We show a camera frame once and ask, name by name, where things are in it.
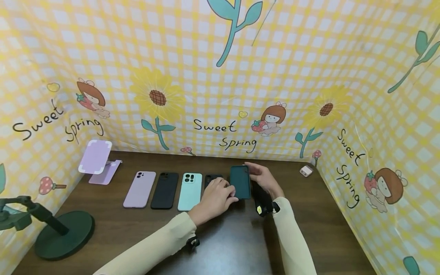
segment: beige sleeve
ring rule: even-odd
[[[182,249],[195,236],[196,226],[187,213],[135,244],[93,275],[145,275],[166,257]]]
[[[283,197],[274,200],[280,207],[273,214],[286,275],[316,275],[307,243],[295,220],[290,202]]]

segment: heart illustration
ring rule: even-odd
[[[245,118],[245,117],[247,117],[247,112],[239,111],[238,112],[238,116],[241,117],[241,118]]]
[[[58,83],[49,83],[46,85],[49,91],[51,92],[58,92],[59,91],[59,84]]]

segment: cartoon girl illustration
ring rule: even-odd
[[[254,121],[251,128],[262,136],[271,136],[277,133],[281,124],[286,118],[286,104],[277,102],[276,105],[269,106],[261,115],[261,120]]]
[[[103,107],[106,105],[106,100],[102,93],[95,88],[95,83],[91,80],[84,81],[79,78],[77,81],[78,89],[81,94],[77,94],[77,101],[87,109],[93,111],[101,118],[110,117],[110,112]]]
[[[408,181],[402,177],[402,172],[393,172],[389,168],[382,168],[373,174],[370,171],[365,177],[364,187],[367,194],[367,202],[380,213],[387,212],[386,203],[395,204],[403,196],[403,187]]]

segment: strawberry illustration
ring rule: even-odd
[[[365,190],[371,194],[371,189],[378,187],[378,182],[374,178],[374,173],[371,170],[369,173],[367,173],[367,176],[365,177],[365,180],[363,182],[363,185],[365,187]]]
[[[251,129],[254,132],[261,132],[264,125],[266,125],[266,122],[264,120],[254,120]]]
[[[85,96],[77,94],[77,101],[85,108],[95,111],[92,102]]]

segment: mushroom illustration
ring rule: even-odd
[[[312,157],[315,159],[315,167],[318,166],[318,158],[321,156],[321,151],[316,150],[313,154]]]
[[[193,152],[192,152],[192,148],[191,147],[184,147],[184,148],[180,149],[180,151],[183,152],[183,153],[188,153],[188,154],[190,154],[192,156],[195,156],[195,154],[193,154]]]
[[[64,185],[64,184],[55,184],[50,177],[45,176],[44,178],[42,178],[40,180],[39,193],[41,195],[46,195],[52,190],[65,189],[66,187],[67,187],[67,185]]]

